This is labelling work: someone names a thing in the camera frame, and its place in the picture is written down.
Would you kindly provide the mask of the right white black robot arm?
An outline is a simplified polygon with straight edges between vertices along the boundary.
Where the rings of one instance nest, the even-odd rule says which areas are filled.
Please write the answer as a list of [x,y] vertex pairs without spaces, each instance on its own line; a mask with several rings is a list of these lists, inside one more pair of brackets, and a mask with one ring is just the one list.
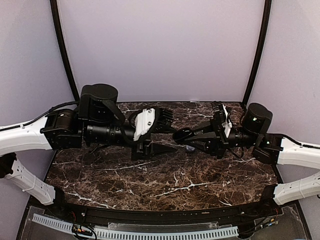
[[221,102],[212,104],[213,118],[199,126],[175,133],[178,144],[193,147],[217,159],[234,148],[252,149],[251,155],[267,165],[295,165],[320,168],[320,147],[299,142],[285,134],[269,133],[273,113],[259,103],[251,103],[240,127],[234,127],[228,108]]

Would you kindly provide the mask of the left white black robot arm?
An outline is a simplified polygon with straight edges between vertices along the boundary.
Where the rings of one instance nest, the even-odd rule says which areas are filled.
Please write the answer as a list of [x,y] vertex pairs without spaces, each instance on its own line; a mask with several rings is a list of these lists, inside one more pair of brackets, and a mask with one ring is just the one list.
[[174,147],[154,143],[152,134],[171,134],[173,113],[153,106],[135,111],[130,119],[117,106],[118,90],[109,84],[85,85],[80,99],[66,102],[28,122],[0,129],[0,176],[50,206],[60,218],[67,218],[70,206],[64,192],[44,183],[27,170],[17,153],[28,150],[80,149],[83,144],[130,148],[132,160],[175,152]]

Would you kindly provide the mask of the purple earbud charging case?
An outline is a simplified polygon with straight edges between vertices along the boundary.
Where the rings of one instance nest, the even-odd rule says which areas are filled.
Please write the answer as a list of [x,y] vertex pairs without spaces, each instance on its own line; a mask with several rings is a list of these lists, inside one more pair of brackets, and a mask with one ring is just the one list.
[[196,151],[196,148],[195,147],[192,147],[192,146],[189,146],[189,145],[186,145],[185,146],[185,151],[187,153],[194,153]]

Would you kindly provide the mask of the black earbud charging case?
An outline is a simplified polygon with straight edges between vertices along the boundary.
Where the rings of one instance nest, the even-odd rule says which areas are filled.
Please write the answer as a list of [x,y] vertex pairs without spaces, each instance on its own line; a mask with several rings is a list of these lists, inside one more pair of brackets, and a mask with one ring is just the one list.
[[185,140],[195,135],[189,127],[181,128],[172,134],[172,139],[179,145],[183,145]]

